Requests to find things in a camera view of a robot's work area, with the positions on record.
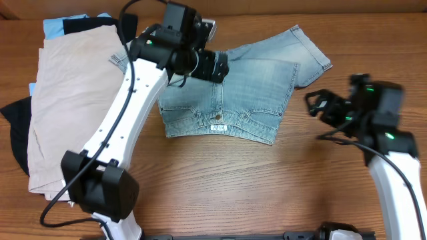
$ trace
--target wood grain surface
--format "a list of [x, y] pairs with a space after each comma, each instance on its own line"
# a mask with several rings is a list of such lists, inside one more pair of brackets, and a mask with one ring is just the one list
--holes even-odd
[[[119, 17], [129, 0], [0, 0], [0, 13], [8, 19], [51, 19], [86, 13]], [[204, 17], [307, 13], [419, 13], [427, 0], [174, 0], [197, 9]], [[140, 1], [128, 12], [139, 17], [161, 17], [165, 7], [156, 1]]]
[[[221, 17], [210, 49], [228, 49], [299, 24], [334, 67], [294, 92], [273, 146], [218, 135], [167, 139], [157, 107], [133, 152], [131, 174], [140, 186], [134, 209], [149, 235], [225, 235], [314, 230], [338, 221], [377, 232], [385, 240], [374, 182], [354, 147], [316, 141], [330, 128], [311, 118], [303, 96], [327, 88], [347, 96], [348, 76], [403, 84], [401, 129], [415, 134], [427, 164], [427, 15], [351, 14]], [[139, 22], [139, 31], [156, 19]], [[41, 21], [0, 22], [0, 106], [28, 96], [43, 46]], [[0, 117], [0, 239], [78, 239], [96, 236], [94, 223], [59, 229], [39, 224], [47, 202], [28, 193], [15, 162], [9, 124]], [[427, 168], [422, 169], [427, 187]], [[57, 204], [48, 222], [87, 217], [79, 207]]]

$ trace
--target waistband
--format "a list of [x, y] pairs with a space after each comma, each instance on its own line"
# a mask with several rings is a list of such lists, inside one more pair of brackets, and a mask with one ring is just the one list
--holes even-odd
[[[166, 137], [221, 134], [260, 141], [272, 145], [278, 133], [278, 129], [268, 127], [250, 119], [248, 113], [237, 114], [225, 111], [214, 111], [201, 115], [199, 111], [193, 112], [195, 115], [194, 117], [174, 121], [173, 123], [166, 123]], [[221, 115], [220, 120], [216, 119], [218, 115]], [[211, 130], [211, 125], [226, 125], [228, 130]]]

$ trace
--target stacked clothes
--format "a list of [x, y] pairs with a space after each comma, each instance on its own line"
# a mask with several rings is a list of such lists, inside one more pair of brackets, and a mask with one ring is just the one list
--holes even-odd
[[[137, 16], [126, 14], [122, 21], [130, 41]], [[50, 200], [61, 190], [64, 152], [80, 152], [111, 106], [123, 80], [107, 61], [123, 48], [117, 26], [118, 20], [107, 13], [44, 20], [37, 84], [29, 85], [32, 97], [0, 110], [11, 124], [12, 151], [30, 176], [30, 192]]]

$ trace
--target jeans label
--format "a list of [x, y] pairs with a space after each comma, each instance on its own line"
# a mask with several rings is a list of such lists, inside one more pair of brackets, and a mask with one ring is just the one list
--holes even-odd
[[212, 131], [227, 131], [227, 125], [211, 125]]

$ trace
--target folded clothes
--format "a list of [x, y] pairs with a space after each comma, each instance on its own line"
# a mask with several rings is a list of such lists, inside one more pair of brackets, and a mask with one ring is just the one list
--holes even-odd
[[[100, 26], [115, 25], [119, 27], [119, 21], [111, 17], [87, 17], [82, 19], [64, 19], [63, 29], [64, 34], [78, 33], [94, 29]], [[124, 14], [122, 19], [123, 34], [126, 42], [131, 41], [136, 36], [136, 27], [138, 25], [138, 16], [132, 14]]]
[[44, 41], [31, 101], [30, 192], [50, 199], [63, 187], [62, 156], [82, 150], [122, 84], [122, 72], [105, 61], [122, 47], [115, 26]]
[[[80, 14], [70, 17], [60, 17], [56, 19], [45, 19], [43, 20], [43, 30], [45, 32], [45, 39], [50, 40], [56, 37], [64, 36], [64, 19], [82, 19], [89, 17], [87, 14]], [[111, 17], [108, 13], [99, 14], [98, 17]]]
[[[298, 26], [226, 53], [230, 72], [222, 84], [189, 77], [160, 96], [167, 137], [221, 134], [273, 144], [294, 88], [332, 67]], [[123, 50], [110, 61], [125, 71]]]
[[12, 153], [25, 174], [28, 173], [27, 145], [31, 119], [31, 97], [26, 97], [0, 109], [11, 124]]

